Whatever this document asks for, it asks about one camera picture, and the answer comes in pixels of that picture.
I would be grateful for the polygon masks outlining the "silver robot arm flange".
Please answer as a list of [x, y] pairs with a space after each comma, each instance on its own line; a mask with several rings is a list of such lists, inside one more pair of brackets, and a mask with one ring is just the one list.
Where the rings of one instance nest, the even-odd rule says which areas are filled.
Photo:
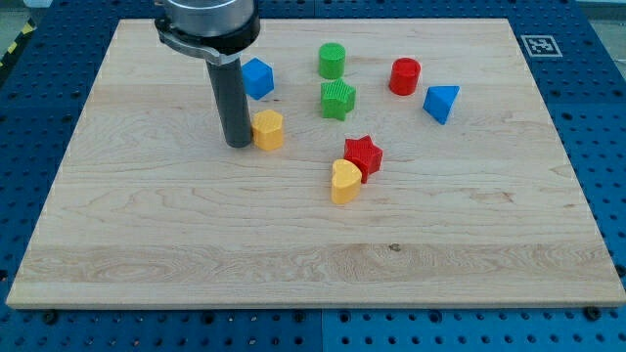
[[256, 0], [156, 0], [161, 43], [214, 66], [237, 60], [258, 37]]

